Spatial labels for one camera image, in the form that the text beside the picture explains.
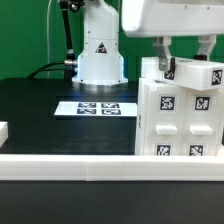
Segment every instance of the metal bracket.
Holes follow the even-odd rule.
[[[169,46],[171,37],[154,37],[153,47],[159,57],[159,70],[167,72],[171,68],[171,55]]]
[[[210,55],[216,45],[216,35],[199,36],[199,50],[195,58],[204,58],[210,60]]]

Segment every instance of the black cable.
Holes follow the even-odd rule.
[[[52,62],[52,63],[49,63],[47,65],[44,65],[42,66],[41,68],[37,69],[36,71],[30,73],[27,78],[28,79],[32,79],[37,73],[39,73],[40,71],[46,69],[46,68],[49,68],[49,67],[52,67],[54,65],[64,65],[64,62],[63,61],[58,61],[58,62]]]
[[[62,68],[52,68],[52,69],[42,69],[42,70],[38,70],[38,71],[36,71],[35,74],[34,74],[34,72],[32,74],[34,74],[34,76],[35,76],[35,75],[37,75],[40,72],[52,72],[52,71],[54,72],[54,71],[73,71],[73,70],[72,69],[62,69]]]

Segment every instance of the white panel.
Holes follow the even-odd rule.
[[[223,0],[122,1],[128,36],[187,36],[224,33]]]
[[[0,180],[224,181],[218,157],[0,155]]]

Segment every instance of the white border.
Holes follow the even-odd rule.
[[[224,181],[224,158],[3,154],[0,180]]]

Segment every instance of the cable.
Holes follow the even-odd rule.
[[[50,63],[50,57],[51,57],[51,44],[50,44],[50,15],[51,15],[51,5],[52,0],[49,0],[48,8],[47,8],[47,63]]]
[[[27,76],[27,78],[28,79],[32,79],[37,73],[39,73],[41,71],[44,71],[44,70],[46,71],[46,68],[52,67],[54,65],[62,65],[62,64],[64,65],[64,62],[63,61],[49,63],[49,64],[44,65],[41,68],[37,69],[36,71],[32,72],[31,74],[29,74]]]
[[[29,79],[34,78],[38,73],[40,72],[54,72],[54,71],[73,71],[72,69],[62,69],[62,68],[52,68],[52,69],[43,69],[43,70],[38,70],[36,72],[31,73],[32,77],[28,77]]]

